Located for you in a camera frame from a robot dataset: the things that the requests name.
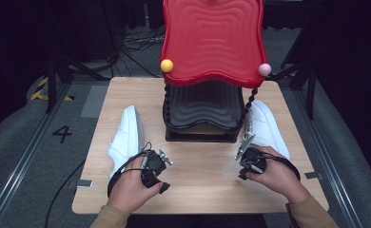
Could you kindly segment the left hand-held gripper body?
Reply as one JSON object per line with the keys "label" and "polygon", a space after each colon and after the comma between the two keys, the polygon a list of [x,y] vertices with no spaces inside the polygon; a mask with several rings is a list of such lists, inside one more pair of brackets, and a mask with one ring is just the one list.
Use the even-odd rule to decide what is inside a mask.
{"label": "left hand-held gripper body", "polygon": [[141,165],[141,180],[146,188],[150,188],[160,182],[158,176],[166,170],[167,165],[173,162],[166,153],[160,149],[158,152],[149,149],[144,152],[144,159]]}

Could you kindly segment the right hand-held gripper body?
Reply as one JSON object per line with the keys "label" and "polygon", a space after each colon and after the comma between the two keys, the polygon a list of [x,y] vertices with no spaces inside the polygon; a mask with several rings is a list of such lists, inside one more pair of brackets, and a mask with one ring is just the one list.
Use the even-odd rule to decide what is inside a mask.
{"label": "right hand-held gripper body", "polygon": [[255,135],[250,136],[241,144],[237,151],[235,160],[242,167],[240,174],[263,174],[266,169],[264,154],[253,145],[254,139]]}

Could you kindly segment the white sneaker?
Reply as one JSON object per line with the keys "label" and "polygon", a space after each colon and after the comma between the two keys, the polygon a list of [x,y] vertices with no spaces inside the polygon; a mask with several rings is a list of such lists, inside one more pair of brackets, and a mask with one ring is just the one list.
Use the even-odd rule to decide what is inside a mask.
{"label": "white sneaker", "polygon": [[253,145],[270,146],[289,160],[289,151],[271,110],[259,100],[250,104],[243,139]]}
{"label": "white sneaker", "polygon": [[113,175],[131,157],[141,152],[145,145],[145,134],[137,108],[134,105],[126,107],[122,112],[118,130],[109,144],[107,154],[113,160]]}

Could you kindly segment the red and black shoe rack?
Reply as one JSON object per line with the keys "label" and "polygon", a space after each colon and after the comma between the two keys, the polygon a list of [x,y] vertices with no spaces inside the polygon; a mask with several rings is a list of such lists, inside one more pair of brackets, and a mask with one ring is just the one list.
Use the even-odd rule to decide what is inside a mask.
{"label": "red and black shoe rack", "polygon": [[234,143],[271,72],[263,0],[163,0],[163,119],[168,141]]}

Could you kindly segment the person's right hand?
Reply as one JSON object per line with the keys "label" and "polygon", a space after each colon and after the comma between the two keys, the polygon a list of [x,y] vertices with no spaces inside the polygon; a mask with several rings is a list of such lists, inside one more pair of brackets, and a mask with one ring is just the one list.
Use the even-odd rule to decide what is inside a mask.
{"label": "person's right hand", "polygon": [[267,168],[263,174],[247,173],[246,176],[285,196],[290,203],[299,203],[311,197],[294,172],[278,161],[267,161]]}

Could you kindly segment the person's left hand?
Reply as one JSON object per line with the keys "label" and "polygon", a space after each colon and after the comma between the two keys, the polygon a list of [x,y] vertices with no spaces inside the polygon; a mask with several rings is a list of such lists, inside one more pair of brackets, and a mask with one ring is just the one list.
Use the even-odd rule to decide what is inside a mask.
{"label": "person's left hand", "polygon": [[148,200],[160,193],[162,182],[152,187],[145,187],[141,180],[141,166],[143,158],[130,162],[120,179],[114,184],[107,205],[115,209],[132,213],[138,210]]}

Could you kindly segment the grey tape piece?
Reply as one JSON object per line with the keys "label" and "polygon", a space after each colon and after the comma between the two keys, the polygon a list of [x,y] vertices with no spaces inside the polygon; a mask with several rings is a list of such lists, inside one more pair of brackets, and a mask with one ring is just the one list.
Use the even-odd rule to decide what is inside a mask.
{"label": "grey tape piece", "polygon": [[318,179],[319,181],[323,180],[322,174],[318,172],[307,172],[307,173],[304,173],[304,175],[308,180],[311,180],[311,179]]}
{"label": "grey tape piece", "polygon": [[68,185],[69,188],[90,188],[93,184],[92,180],[78,180],[71,181]]}

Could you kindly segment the black metal stand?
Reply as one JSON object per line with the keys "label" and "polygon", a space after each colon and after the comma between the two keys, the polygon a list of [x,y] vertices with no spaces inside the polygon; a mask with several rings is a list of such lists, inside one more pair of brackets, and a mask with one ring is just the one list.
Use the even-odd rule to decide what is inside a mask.
{"label": "black metal stand", "polygon": [[109,81],[96,71],[88,68],[84,64],[68,57],[67,55],[61,53],[53,53],[49,59],[48,71],[46,76],[48,77],[48,89],[49,89],[49,100],[47,113],[56,106],[57,102],[57,87],[56,87],[56,77],[59,77],[63,84],[70,84],[73,82],[73,74],[69,66],[74,66],[80,71],[84,72],[88,76],[98,81]]}
{"label": "black metal stand", "polygon": [[267,78],[270,81],[278,81],[284,77],[294,74],[293,79],[289,83],[292,90],[300,90],[304,85],[307,85],[305,98],[305,111],[308,117],[314,119],[314,96],[316,88],[317,69],[313,61],[303,62],[289,66],[279,73],[270,73]]}

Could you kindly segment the yellow black hazard tape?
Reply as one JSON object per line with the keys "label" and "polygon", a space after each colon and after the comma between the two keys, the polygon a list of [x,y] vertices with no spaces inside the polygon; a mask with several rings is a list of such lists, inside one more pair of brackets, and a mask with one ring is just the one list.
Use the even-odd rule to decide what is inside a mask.
{"label": "yellow black hazard tape", "polygon": [[38,86],[36,87],[35,91],[31,95],[32,100],[42,100],[42,101],[47,101],[49,99],[49,96],[46,94],[43,94],[42,91],[45,88],[45,86],[48,84],[49,78],[45,76]]}

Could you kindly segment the metal floor rail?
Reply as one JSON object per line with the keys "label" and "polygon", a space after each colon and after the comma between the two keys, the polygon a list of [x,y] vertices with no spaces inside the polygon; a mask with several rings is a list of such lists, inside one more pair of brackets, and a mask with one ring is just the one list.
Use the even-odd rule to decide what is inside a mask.
{"label": "metal floor rail", "polygon": [[327,176],[334,195],[338,201],[338,204],[342,209],[342,213],[344,215],[345,221],[347,222],[347,225],[349,226],[349,228],[362,228],[362,224],[358,217],[358,214],[351,202],[351,199],[347,194],[345,186],[339,176],[338,170],[331,160],[331,157],[322,140],[319,130],[314,124],[314,121],[309,118],[306,112],[303,95],[296,90],[293,90],[292,94],[299,106],[299,110],[303,114],[304,121],[307,124],[312,137],[314,138],[314,142],[318,150],[319,159],[322,163],[324,173]]}
{"label": "metal floor rail", "polygon": [[25,177],[31,162],[38,151],[39,143],[43,140],[45,132],[48,129],[52,121],[52,118],[54,117],[60,104],[64,101],[65,96],[68,94],[70,87],[71,84],[61,85],[59,91],[56,93],[53,108],[50,110],[49,113],[46,113],[41,119],[23,155],[21,156],[19,162],[16,164],[13,171],[9,175],[8,181],[5,184],[2,192],[0,193],[0,219],[5,214],[5,211],[8,208],[10,201],[12,200],[20,183]]}

